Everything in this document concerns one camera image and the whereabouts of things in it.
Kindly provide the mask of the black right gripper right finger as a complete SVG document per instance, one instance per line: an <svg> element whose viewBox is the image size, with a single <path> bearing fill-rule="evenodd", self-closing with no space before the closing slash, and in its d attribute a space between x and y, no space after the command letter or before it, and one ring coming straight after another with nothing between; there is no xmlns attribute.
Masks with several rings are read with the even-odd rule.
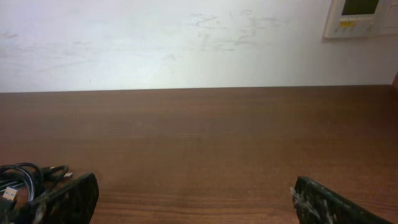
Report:
<svg viewBox="0 0 398 224"><path fill-rule="evenodd" d="M291 193L300 224L391 224L309 177L297 177Z"/></svg>

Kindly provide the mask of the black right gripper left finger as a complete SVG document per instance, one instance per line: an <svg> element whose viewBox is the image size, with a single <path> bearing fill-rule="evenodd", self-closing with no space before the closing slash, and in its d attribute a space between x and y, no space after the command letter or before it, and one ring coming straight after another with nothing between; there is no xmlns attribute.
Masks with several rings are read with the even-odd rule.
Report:
<svg viewBox="0 0 398 224"><path fill-rule="evenodd" d="M93 173L68 181L9 212L13 224L89 224L99 198Z"/></svg>

